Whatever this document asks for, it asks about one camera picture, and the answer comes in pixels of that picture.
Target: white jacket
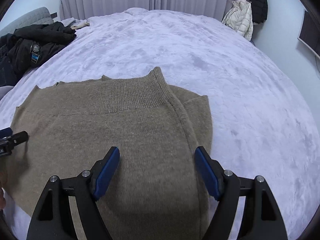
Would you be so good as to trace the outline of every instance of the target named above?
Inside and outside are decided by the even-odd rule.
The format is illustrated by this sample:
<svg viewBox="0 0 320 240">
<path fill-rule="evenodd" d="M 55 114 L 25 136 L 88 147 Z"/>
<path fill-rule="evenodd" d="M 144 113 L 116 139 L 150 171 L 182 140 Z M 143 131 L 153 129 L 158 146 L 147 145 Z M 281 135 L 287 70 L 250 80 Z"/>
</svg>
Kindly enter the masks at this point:
<svg viewBox="0 0 320 240">
<path fill-rule="evenodd" d="M 233 7 L 227 12 L 222 23 L 250 41 L 253 32 L 251 2 L 238 0 L 233 1 L 232 4 Z"/>
</svg>

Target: metal screw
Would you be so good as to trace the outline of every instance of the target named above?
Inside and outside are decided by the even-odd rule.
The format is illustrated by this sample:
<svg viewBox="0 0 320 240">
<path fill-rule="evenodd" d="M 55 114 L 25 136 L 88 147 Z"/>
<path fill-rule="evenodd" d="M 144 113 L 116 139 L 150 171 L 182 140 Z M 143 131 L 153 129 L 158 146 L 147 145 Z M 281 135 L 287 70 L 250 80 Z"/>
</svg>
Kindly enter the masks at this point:
<svg viewBox="0 0 320 240">
<path fill-rule="evenodd" d="M 58 179 L 58 176 L 54 175 L 50 178 L 51 182 L 55 182 Z"/>
<path fill-rule="evenodd" d="M 82 177 L 88 177 L 90 175 L 90 171 L 88 170 L 82 171 L 81 175 Z"/>
<path fill-rule="evenodd" d="M 262 177 L 262 176 L 257 176 L 257 181 L 259 181 L 259 182 L 264 182 L 264 177 Z"/>
<path fill-rule="evenodd" d="M 230 170 L 225 170 L 225 171 L 224 171 L 224 175 L 226 175 L 226 176 L 230 177 L 230 176 L 232 176 L 232 175 L 233 175 L 233 172 L 232 172 L 232 171 L 230 171 Z"/>
</svg>

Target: brown sweater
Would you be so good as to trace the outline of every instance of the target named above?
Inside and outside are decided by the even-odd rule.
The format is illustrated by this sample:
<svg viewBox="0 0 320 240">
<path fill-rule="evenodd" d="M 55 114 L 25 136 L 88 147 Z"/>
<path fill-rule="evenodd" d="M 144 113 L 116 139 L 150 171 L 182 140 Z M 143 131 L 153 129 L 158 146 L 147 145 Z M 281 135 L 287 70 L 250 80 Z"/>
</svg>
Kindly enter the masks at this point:
<svg viewBox="0 0 320 240">
<path fill-rule="evenodd" d="M 76 176 L 117 146 L 120 165 L 97 202 L 113 239 L 194 240 L 207 229 L 193 154 L 199 145 L 211 149 L 208 98 L 167 85 L 159 67 L 141 78 L 36 86 L 12 129 L 30 139 L 6 158 L 4 188 L 30 216 L 50 176 Z M 75 201 L 71 211 L 85 239 Z"/>
</svg>

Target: quilted headboard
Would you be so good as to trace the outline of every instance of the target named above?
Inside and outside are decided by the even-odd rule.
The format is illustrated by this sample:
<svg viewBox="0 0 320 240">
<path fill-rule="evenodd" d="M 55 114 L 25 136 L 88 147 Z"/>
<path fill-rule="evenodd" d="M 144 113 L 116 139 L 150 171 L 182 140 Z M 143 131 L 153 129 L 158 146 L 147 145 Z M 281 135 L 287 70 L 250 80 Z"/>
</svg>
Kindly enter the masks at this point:
<svg viewBox="0 0 320 240">
<path fill-rule="evenodd" d="M 15 29 L 29 26 L 31 24 L 51 24 L 53 20 L 51 19 L 49 10 L 46 7 L 41 7 L 28 12 L 13 22 L 9 23 L 6 27 L 0 30 L 0 37 L 6 35 L 7 33 L 13 33 Z"/>
</svg>

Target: blue gripper pad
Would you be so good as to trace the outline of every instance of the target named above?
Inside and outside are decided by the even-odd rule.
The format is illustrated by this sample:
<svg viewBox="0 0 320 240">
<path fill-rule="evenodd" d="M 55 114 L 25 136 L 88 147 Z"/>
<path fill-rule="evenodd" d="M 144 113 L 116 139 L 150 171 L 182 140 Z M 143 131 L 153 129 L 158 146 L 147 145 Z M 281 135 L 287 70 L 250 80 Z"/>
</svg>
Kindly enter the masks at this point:
<svg viewBox="0 0 320 240">
<path fill-rule="evenodd" d="M 13 134 L 10 127 L 0 130 L 0 139 L 11 136 Z"/>
<path fill-rule="evenodd" d="M 109 160 L 107 161 L 106 165 L 104 165 L 104 167 L 102 168 L 102 171 L 100 172 L 96 180 L 96 189 L 93 193 L 93 197 L 96 201 L 98 201 L 99 198 L 105 195 L 109 187 L 111 178 L 118 167 L 119 161 L 120 152 L 119 149 L 116 147 L 113 153 L 111 154 Z"/>
<path fill-rule="evenodd" d="M 197 170 L 200 172 L 204 184 L 210 196 L 219 201 L 221 192 L 219 191 L 219 182 L 217 176 L 214 174 L 210 164 L 207 162 L 201 149 L 198 147 L 195 152 L 195 162 Z"/>
</svg>

